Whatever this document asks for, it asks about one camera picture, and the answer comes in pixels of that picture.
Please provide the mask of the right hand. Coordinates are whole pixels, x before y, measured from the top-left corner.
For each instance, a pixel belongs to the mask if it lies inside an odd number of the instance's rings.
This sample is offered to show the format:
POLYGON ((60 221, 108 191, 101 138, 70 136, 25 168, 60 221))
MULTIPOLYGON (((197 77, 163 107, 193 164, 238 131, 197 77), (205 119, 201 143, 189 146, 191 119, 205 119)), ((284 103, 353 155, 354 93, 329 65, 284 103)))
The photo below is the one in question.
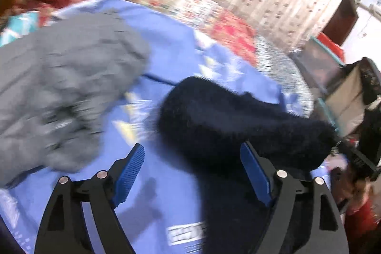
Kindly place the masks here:
POLYGON ((337 206, 342 204, 348 215, 356 213, 369 200, 369 177, 358 179, 350 165, 346 169, 335 168, 332 175, 331 193, 337 206))

